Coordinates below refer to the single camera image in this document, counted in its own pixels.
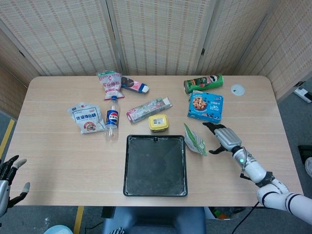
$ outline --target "yellow lid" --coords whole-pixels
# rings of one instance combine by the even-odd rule
[[[165,114],[149,116],[148,122],[151,130],[166,129],[169,126],[168,118]]]

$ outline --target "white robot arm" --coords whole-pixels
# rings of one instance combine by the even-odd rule
[[[288,211],[294,216],[312,225],[312,199],[297,193],[290,193],[285,184],[276,179],[272,172],[267,172],[249,153],[242,147],[242,141],[233,132],[222,124],[203,123],[218,138],[221,146],[211,154],[222,151],[232,152],[234,160],[241,166],[241,178],[253,181],[258,187],[258,201],[265,207]]]
[[[25,184],[21,194],[10,200],[10,188],[16,171],[27,161],[22,159],[15,162],[18,158],[19,156],[16,155],[0,165],[0,217],[6,213],[8,208],[12,208],[15,204],[22,201],[29,192],[30,183],[28,182]]]

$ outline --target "barcode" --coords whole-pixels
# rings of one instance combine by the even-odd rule
[[[164,120],[163,120],[163,118],[155,118],[155,119],[153,119],[153,123],[154,123],[154,125],[163,124]]]

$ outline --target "pepsi logo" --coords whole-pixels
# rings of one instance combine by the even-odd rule
[[[112,112],[112,113],[110,113],[108,118],[109,118],[110,121],[116,123],[118,121],[118,114],[115,113],[115,112]]]

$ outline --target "white bag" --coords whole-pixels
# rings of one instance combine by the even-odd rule
[[[72,119],[79,125],[81,134],[105,130],[104,120],[99,106],[81,102],[67,110]]]
[[[104,71],[97,73],[99,81],[105,89],[105,99],[112,99],[112,96],[124,98],[124,95],[119,91],[121,87],[121,74],[115,71]]]

